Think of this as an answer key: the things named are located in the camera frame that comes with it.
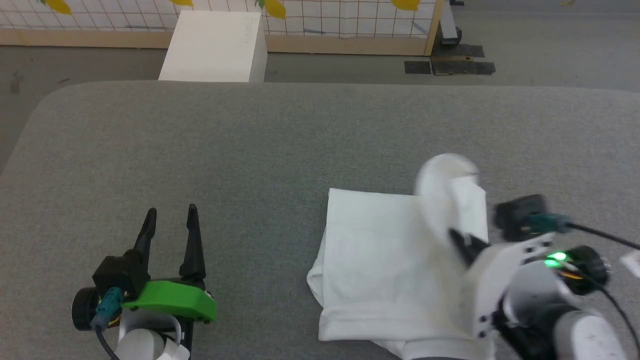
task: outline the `white box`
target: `white box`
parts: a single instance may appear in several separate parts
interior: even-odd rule
[[[180,12],[159,80],[263,82],[263,21],[257,12]]]

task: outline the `gray table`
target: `gray table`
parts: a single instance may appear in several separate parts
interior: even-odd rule
[[[567,88],[111,82],[48,96],[0,177],[3,359],[106,359],[69,318],[108,254],[158,209],[154,277],[177,274],[198,205],[220,320],[196,327],[194,359],[394,359],[366,341],[317,340],[305,276],[329,187],[411,193],[424,161],[471,158],[489,207],[544,193],[552,210],[635,240],[640,95]],[[493,239],[497,233],[492,231]],[[617,244],[610,289],[640,323],[637,279]],[[591,301],[614,323],[601,295]],[[108,340],[115,340],[109,331]],[[501,346],[499,358],[513,358]]]

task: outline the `wooden frame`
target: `wooden frame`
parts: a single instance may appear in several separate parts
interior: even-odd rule
[[[436,0],[428,38],[337,38],[267,35],[272,53],[429,56],[445,0]],[[173,33],[0,29],[0,45],[167,49]]]

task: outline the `white cloth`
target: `white cloth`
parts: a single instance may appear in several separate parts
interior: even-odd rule
[[[436,156],[418,176],[416,195],[330,189],[326,228],[307,282],[324,307],[318,338],[371,340],[398,357],[491,359],[490,338],[458,326],[465,269],[450,227],[487,239],[484,190],[476,167]]]

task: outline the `yellow decoration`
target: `yellow decoration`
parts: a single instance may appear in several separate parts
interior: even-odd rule
[[[277,17],[278,19],[287,17],[287,9],[285,9],[284,5],[278,0],[264,0],[264,8],[269,15]]]
[[[59,13],[71,15],[71,8],[65,3],[65,0],[47,0],[47,5]]]
[[[418,11],[418,4],[420,4],[420,0],[391,0],[391,3],[400,10],[416,12]]]
[[[172,3],[176,4],[176,5],[180,5],[180,6],[190,6],[193,7],[193,1],[192,0],[170,0]]]

